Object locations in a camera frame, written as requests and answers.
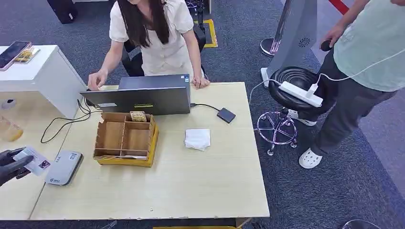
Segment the person's hand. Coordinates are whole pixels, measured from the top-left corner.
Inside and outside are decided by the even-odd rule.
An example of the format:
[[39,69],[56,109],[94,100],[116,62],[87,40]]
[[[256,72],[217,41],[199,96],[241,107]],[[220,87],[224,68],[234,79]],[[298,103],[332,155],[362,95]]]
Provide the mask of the person's hand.
[[338,39],[343,35],[343,32],[345,30],[344,26],[341,25],[335,25],[323,38],[322,42],[319,43],[319,49],[321,44],[326,41],[326,40],[331,40],[329,47],[332,48],[335,43],[338,41]]
[[98,91],[99,87],[106,83],[108,72],[100,69],[98,72],[89,75],[88,87],[92,91]]
[[192,79],[192,84],[194,84],[195,88],[197,88],[197,89],[204,88],[204,87],[210,85],[210,83],[211,82],[209,80],[207,80],[201,76],[193,77],[193,79]]
[[12,159],[23,149],[24,148],[15,149],[12,151],[6,150],[0,153],[0,186],[14,177],[16,179],[20,179],[30,173],[30,171],[24,168],[24,166],[30,163],[34,159],[34,156],[25,156],[18,161],[14,161],[14,159]]

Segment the gray card reader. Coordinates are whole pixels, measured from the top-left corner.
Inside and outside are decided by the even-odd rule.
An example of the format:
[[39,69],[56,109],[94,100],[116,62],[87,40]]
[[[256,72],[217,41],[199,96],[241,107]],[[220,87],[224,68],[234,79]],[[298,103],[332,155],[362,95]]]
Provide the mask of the gray card reader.
[[52,185],[67,185],[72,179],[83,155],[79,152],[62,150],[52,163],[45,182]]

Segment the cardboard organizer box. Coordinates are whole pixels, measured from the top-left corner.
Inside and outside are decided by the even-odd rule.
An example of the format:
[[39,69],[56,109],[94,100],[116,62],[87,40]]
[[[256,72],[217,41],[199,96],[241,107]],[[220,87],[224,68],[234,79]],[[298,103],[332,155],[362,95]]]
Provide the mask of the cardboard organizer box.
[[151,167],[159,129],[152,115],[133,122],[130,113],[103,112],[98,123],[93,158],[100,164]]

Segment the gloved hand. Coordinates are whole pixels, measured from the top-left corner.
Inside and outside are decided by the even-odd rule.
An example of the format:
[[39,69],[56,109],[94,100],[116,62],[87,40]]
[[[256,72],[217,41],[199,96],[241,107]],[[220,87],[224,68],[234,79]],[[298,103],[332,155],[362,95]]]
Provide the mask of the gloved hand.
[[6,150],[0,153],[0,186],[14,177],[20,179],[30,173],[24,166],[30,163],[34,159],[34,156],[25,156],[18,161],[12,159],[23,149]]

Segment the light green t-shirt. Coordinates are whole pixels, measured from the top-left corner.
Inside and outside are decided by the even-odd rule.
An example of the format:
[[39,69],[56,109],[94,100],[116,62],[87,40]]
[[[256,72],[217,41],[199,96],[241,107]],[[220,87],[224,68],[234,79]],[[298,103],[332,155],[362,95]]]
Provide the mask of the light green t-shirt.
[[[339,70],[352,76],[405,49],[405,6],[370,0],[334,46]],[[392,92],[405,87],[405,52],[353,77],[359,84]]]

